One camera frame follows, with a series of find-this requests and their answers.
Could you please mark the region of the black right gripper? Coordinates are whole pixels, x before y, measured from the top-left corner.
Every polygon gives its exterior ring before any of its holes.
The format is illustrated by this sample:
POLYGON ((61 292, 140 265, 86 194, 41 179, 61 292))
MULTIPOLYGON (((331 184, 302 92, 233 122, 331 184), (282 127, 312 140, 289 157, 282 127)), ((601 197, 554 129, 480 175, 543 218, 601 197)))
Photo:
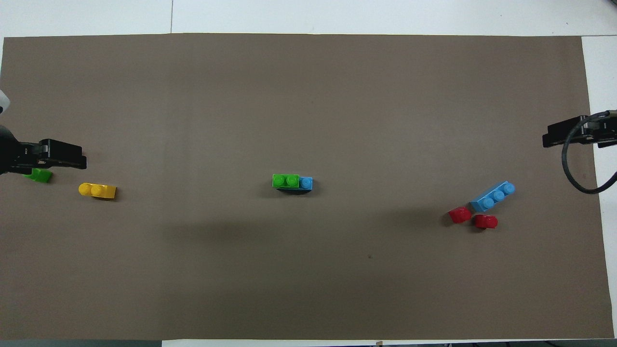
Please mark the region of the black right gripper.
POLYGON ((544 148, 564 145, 569 132, 582 120, 569 140, 570 144, 597 144, 599 148, 611 147, 617 144, 617 115, 593 114, 592 116, 576 116, 558 121, 547 127, 547 133, 542 135, 544 148))

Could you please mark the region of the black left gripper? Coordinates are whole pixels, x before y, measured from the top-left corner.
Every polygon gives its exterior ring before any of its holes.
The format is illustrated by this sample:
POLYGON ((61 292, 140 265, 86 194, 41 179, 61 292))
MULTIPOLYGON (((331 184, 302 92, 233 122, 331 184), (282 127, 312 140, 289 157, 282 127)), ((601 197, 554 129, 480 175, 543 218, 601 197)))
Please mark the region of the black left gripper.
POLYGON ((87 169, 82 147, 52 139, 40 140, 40 145, 39 153, 38 143, 18 141, 8 128, 0 126, 0 173, 29 175, 35 168, 52 167, 87 169))

